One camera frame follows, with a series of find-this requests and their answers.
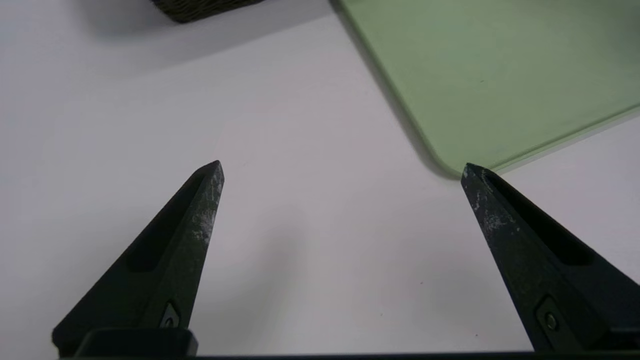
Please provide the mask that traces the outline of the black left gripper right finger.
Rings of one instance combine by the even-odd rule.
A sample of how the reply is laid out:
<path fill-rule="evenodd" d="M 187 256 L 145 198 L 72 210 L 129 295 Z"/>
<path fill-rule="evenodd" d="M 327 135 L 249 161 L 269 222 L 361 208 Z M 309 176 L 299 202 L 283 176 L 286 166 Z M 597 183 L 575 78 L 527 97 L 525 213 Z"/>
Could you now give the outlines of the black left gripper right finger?
<path fill-rule="evenodd" d="M 637 282 L 493 171 L 461 186 L 535 351 L 639 350 Z"/>

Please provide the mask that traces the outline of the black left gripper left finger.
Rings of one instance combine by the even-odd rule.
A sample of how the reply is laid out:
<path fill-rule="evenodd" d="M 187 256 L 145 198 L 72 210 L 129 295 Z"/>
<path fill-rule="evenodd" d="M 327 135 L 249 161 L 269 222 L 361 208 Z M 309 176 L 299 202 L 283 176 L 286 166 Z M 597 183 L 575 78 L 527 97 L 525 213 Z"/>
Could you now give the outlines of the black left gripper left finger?
<path fill-rule="evenodd" d="M 197 169 L 52 331 L 61 357 L 193 357 L 189 323 L 225 177 Z"/>

